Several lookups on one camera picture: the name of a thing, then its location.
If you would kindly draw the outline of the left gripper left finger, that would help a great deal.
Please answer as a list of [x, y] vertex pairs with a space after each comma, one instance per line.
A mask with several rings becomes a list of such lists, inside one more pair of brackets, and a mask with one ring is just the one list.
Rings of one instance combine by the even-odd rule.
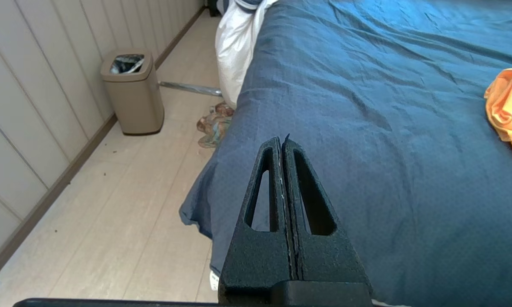
[[[263, 174], [268, 172], [269, 231], [252, 228]], [[281, 140], [259, 148], [219, 279], [219, 301], [270, 301], [279, 282], [293, 279]]]

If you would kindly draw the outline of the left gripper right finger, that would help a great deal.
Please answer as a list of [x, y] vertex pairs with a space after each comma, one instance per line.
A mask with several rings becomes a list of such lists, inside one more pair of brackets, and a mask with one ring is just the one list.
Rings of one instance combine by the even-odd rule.
[[287, 137], [283, 159], [293, 277], [347, 284], [347, 296], [370, 298], [371, 282], [307, 153]]

